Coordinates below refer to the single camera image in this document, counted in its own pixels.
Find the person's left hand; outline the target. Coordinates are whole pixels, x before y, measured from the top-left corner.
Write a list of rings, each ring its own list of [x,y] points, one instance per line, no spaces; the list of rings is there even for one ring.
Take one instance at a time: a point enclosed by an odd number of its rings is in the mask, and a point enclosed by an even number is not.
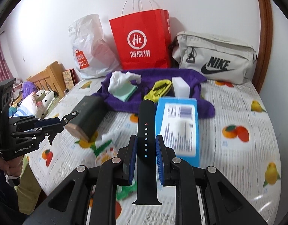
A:
[[[5,161],[0,157],[0,170],[8,176],[20,177],[23,168],[23,156]]]

